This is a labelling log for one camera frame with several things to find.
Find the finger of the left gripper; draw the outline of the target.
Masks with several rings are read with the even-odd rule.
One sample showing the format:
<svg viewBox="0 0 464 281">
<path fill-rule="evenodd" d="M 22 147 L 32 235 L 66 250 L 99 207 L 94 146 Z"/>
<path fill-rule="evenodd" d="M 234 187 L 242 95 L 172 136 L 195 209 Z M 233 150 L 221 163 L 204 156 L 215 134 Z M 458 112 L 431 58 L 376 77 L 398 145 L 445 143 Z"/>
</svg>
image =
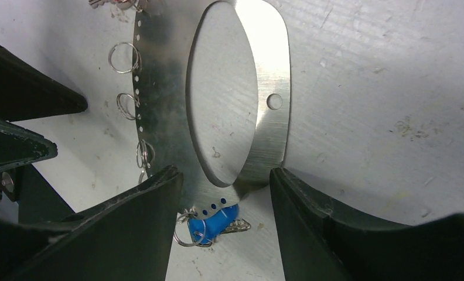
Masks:
<svg viewBox="0 0 464 281">
<path fill-rule="evenodd" d="M 0 45 L 0 118 L 25 121 L 86 111 L 80 93 L 42 74 Z"/>
<path fill-rule="evenodd" d="M 44 136 L 0 119 L 0 173 L 57 156 Z"/>
</svg>

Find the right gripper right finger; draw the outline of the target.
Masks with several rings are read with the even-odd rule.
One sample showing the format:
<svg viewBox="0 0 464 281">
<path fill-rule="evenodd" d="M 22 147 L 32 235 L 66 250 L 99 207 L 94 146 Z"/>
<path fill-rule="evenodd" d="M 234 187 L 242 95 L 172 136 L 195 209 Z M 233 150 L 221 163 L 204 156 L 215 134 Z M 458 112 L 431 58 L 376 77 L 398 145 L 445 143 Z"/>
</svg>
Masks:
<svg viewBox="0 0 464 281">
<path fill-rule="evenodd" d="M 284 168 L 269 174 L 286 280 L 464 280 L 464 213 L 415 226 L 353 208 Z"/>
</svg>

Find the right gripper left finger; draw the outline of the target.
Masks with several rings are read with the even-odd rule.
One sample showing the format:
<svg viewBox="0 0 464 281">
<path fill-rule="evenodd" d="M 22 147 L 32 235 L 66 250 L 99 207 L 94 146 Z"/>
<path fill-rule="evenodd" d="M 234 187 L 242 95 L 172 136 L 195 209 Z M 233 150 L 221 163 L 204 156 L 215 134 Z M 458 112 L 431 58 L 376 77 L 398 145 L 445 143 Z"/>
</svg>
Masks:
<svg viewBox="0 0 464 281">
<path fill-rule="evenodd" d="M 60 221 L 0 220 L 0 280 L 164 280 L 182 186 L 167 166 Z"/>
</svg>

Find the key with blue tag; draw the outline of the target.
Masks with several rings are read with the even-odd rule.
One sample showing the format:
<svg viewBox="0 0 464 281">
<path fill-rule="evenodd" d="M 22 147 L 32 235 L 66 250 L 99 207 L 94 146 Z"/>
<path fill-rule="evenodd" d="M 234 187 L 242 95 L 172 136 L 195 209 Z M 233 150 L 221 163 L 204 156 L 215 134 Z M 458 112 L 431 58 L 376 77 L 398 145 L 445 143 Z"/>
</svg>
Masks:
<svg viewBox="0 0 464 281">
<path fill-rule="evenodd" d="M 187 223 L 193 243 L 197 246 L 211 246 L 223 234 L 248 231 L 251 224 L 238 218 L 239 207 L 232 205 L 222 208 L 205 220 L 190 219 Z"/>
</svg>

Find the key with red tag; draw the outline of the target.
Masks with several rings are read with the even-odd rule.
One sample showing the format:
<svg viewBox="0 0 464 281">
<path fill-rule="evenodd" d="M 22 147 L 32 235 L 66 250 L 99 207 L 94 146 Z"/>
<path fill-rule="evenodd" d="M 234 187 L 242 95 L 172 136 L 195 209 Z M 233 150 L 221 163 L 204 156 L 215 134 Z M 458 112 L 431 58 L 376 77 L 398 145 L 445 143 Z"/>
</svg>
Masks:
<svg viewBox="0 0 464 281">
<path fill-rule="evenodd" d="M 113 4 L 121 10 L 134 8 L 137 12 L 142 12 L 142 8 L 136 0 L 88 0 L 88 4 L 93 8 L 98 8 L 104 4 Z"/>
</svg>

